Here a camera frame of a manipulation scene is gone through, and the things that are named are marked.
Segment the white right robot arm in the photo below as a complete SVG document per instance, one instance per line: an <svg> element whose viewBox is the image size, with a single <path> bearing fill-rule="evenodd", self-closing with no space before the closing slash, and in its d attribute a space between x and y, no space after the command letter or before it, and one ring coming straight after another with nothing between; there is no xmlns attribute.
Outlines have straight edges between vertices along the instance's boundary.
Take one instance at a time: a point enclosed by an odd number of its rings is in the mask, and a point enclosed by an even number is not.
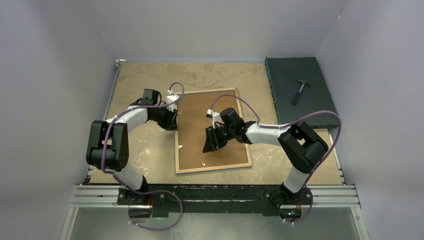
<svg viewBox="0 0 424 240"><path fill-rule="evenodd" d="M300 198L308 176L329 150L327 143L304 121L289 126L261 125L244 121L231 107L220 113L209 109L206 116L212 125L205 129L203 153L221 149L231 140L282 147L292 165L280 191L282 200L288 204Z"/></svg>

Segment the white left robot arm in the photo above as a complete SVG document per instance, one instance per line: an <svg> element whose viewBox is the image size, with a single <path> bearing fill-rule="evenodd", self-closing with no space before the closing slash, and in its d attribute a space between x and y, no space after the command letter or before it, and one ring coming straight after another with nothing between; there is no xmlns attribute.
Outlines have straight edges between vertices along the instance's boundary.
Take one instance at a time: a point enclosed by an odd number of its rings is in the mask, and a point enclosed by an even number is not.
<svg viewBox="0 0 424 240"><path fill-rule="evenodd" d="M144 89L142 97L126 110L107 120L95 120L90 126L86 162L112 176L129 191L129 197L138 205L146 203L149 191L146 178L129 163L129 133L149 121L166 131L176 131L177 104L185 95L168 89L165 99L154 89Z"/></svg>

